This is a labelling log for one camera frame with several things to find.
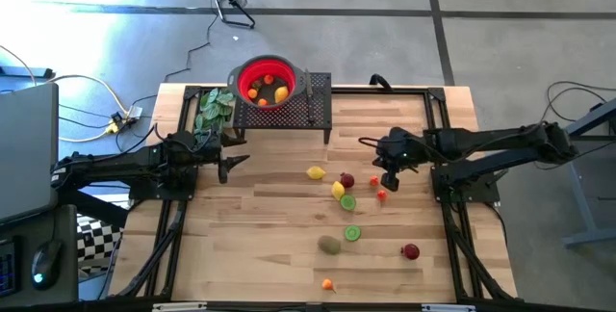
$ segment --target floor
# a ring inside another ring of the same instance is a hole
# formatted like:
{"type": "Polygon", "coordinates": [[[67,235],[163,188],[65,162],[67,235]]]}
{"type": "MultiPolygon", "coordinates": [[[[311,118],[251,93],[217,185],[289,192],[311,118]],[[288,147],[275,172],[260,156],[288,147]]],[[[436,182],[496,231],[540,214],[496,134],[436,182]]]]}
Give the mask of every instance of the floor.
{"type": "MultiPolygon", "coordinates": [[[[311,71],[331,72],[335,83],[363,84],[379,73],[392,84],[470,86],[483,129],[536,122],[547,105],[545,90],[555,81],[616,87],[613,0],[248,2],[257,20],[254,31],[216,23],[211,46],[192,53],[192,70],[168,81],[225,82],[229,70],[246,59],[276,53],[311,71]]],[[[187,51],[205,41],[206,27],[214,18],[210,3],[0,0],[2,11],[11,13],[0,21],[0,41],[30,66],[107,80],[128,106],[156,93],[167,73],[184,67],[187,51]]],[[[2,63],[17,61],[1,55],[2,63]]],[[[28,84],[4,79],[0,86],[28,84]]],[[[117,111],[112,98],[87,80],[62,81],[61,102],[102,114],[117,111]]],[[[567,117],[580,117],[596,103],[591,95],[572,91],[556,106],[567,117]]],[[[152,101],[141,104],[151,112],[152,101]]],[[[61,114],[88,123],[101,119],[66,109],[61,114]]],[[[558,120],[553,114],[548,119],[558,120]]],[[[141,123],[138,131],[147,125],[141,123]]],[[[95,134],[96,129],[61,123],[66,137],[95,134]]],[[[127,134],[119,143],[127,148],[137,140],[127,134]]],[[[74,150],[117,152],[113,137],[60,145],[61,156],[74,150]]],[[[587,196],[601,226],[616,226],[613,189],[606,184],[615,162],[609,158],[615,153],[609,147],[578,163],[584,181],[593,178],[585,185],[592,187],[587,196]]],[[[520,297],[616,309],[615,244],[576,249],[561,245],[562,236],[584,228],[567,171],[518,167],[499,187],[520,297]]]]}

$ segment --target wooden table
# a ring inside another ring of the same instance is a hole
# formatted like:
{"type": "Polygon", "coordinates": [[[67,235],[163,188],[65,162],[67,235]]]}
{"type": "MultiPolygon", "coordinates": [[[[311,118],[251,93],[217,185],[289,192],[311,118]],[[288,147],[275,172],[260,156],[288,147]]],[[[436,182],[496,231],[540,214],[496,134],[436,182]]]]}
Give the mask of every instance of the wooden table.
{"type": "MultiPolygon", "coordinates": [[[[177,129],[185,86],[160,87],[153,120],[163,135],[177,129]]],[[[445,91],[451,126],[477,130],[469,88],[445,91]]],[[[251,155],[231,171],[228,184],[218,183],[215,166],[200,169],[184,226],[173,300],[455,301],[443,216],[432,196],[429,165],[421,166],[419,174],[401,173],[399,191],[389,192],[389,199],[380,204],[368,181],[383,171],[371,165],[373,149],[357,142],[360,136],[380,138],[392,126],[420,135],[426,127],[423,100],[412,95],[335,94],[332,113],[329,145],[323,145],[319,131],[248,130],[247,144],[224,149],[225,155],[251,155]],[[322,181],[307,177],[311,166],[327,171],[322,181]],[[341,172],[355,176],[356,184],[349,190],[357,198],[352,214],[330,193],[341,172]],[[362,229],[361,239],[354,243],[344,240],[350,224],[362,229]],[[321,235],[343,240],[343,252],[320,252],[321,235]],[[407,243],[420,248],[418,260],[400,255],[407,243]],[[326,277],[337,294],[321,288],[326,277]]],[[[156,141],[148,138],[149,143],[156,141]]],[[[161,202],[152,200],[130,214],[111,293],[128,284],[152,251],[160,209],[161,202]]],[[[469,204],[469,215],[478,257],[515,296],[499,220],[482,204],[469,204]]],[[[468,265],[464,259],[460,262],[470,292],[468,265]]],[[[166,258],[161,268],[158,288],[166,258]]]]}

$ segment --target toy fruit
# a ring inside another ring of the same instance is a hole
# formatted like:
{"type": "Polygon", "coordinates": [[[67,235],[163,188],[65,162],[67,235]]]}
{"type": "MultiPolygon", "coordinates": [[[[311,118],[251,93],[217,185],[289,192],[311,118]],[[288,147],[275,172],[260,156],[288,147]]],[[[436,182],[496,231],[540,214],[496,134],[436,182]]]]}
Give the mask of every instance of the toy fruit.
{"type": "Polygon", "coordinates": [[[355,178],[350,173],[341,173],[340,174],[340,183],[343,184],[345,188],[351,188],[355,184],[355,178]]]}
{"type": "Polygon", "coordinates": [[[340,198],[345,194],[345,186],[342,183],[336,181],[331,185],[331,194],[340,201],[340,198]]]}
{"type": "Polygon", "coordinates": [[[319,248],[327,254],[336,255],[340,253],[340,241],[331,236],[323,235],[319,237],[319,248]]]}
{"type": "Polygon", "coordinates": [[[278,87],[276,92],[273,94],[273,98],[277,103],[284,101],[287,96],[289,96],[289,89],[286,86],[278,87]]]}
{"type": "Polygon", "coordinates": [[[311,179],[322,179],[326,174],[325,170],[321,169],[321,167],[310,167],[306,170],[306,173],[311,179]]]}
{"type": "Polygon", "coordinates": [[[266,77],[263,78],[263,81],[266,83],[266,85],[271,85],[273,83],[273,76],[266,75],[266,77]]]}
{"type": "Polygon", "coordinates": [[[345,238],[349,241],[357,241],[362,236],[362,231],[357,225],[349,225],[345,228],[345,238]]]}
{"type": "Polygon", "coordinates": [[[324,290],[330,290],[334,293],[336,293],[336,291],[334,290],[334,283],[332,283],[331,279],[326,278],[323,280],[323,283],[321,284],[321,287],[323,287],[324,290]]]}
{"type": "Polygon", "coordinates": [[[408,244],[402,247],[400,249],[400,253],[411,260],[415,260],[420,257],[420,249],[413,244],[408,244]]]}
{"type": "Polygon", "coordinates": [[[376,198],[379,201],[385,201],[387,200],[387,192],[385,191],[378,191],[378,193],[376,193],[376,198]]]}
{"type": "Polygon", "coordinates": [[[343,197],[340,198],[340,205],[347,211],[353,211],[356,204],[357,201],[355,201],[353,195],[343,195],[343,197]]]}
{"type": "Polygon", "coordinates": [[[261,80],[256,80],[255,82],[250,84],[250,86],[252,86],[253,89],[258,91],[261,88],[261,86],[263,86],[263,84],[261,83],[261,80]]]}

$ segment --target black and white checkered pattern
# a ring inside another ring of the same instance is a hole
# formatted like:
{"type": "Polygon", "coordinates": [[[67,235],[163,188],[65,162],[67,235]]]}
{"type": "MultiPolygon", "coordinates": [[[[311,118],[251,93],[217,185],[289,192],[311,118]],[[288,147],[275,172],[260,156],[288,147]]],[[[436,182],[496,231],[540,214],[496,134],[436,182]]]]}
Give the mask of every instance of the black and white checkered pattern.
{"type": "MultiPolygon", "coordinates": [[[[123,229],[89,218],[79,218],[77,225],[77,257],[78,262],[90,259],[109,258],[123,229]]],[[[80,268],[85,273],[97,273],[108,268],[90,266],[80,268]]]]}

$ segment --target lemon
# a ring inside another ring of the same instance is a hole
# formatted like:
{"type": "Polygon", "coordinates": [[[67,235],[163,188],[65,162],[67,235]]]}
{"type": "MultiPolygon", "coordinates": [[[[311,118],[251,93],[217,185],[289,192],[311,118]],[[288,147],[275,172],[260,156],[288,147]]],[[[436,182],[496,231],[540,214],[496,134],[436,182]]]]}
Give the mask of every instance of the lemon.
{"type": "Polygon", "coordinates": [[[334,182],[331,186],[331,194],[334,195],[336,200],[340,201],[340,198],[345,194],[345,186],[338,181],[334,182]]]}
{"type": "Polygon", "coordinates": [[[277,103],[284,101],[287,96],[289,96],[289,89],[285,87],[278,87],[276,92],[273,94],[274,101],[277,103]]]}
{"type": "Polygon", "coordinates": [[[308,174],[308,177],[312,179],[322,179],[326,174],[325,170],[320,167],[310,167],[306,170],[306,173],[308,174]]]}

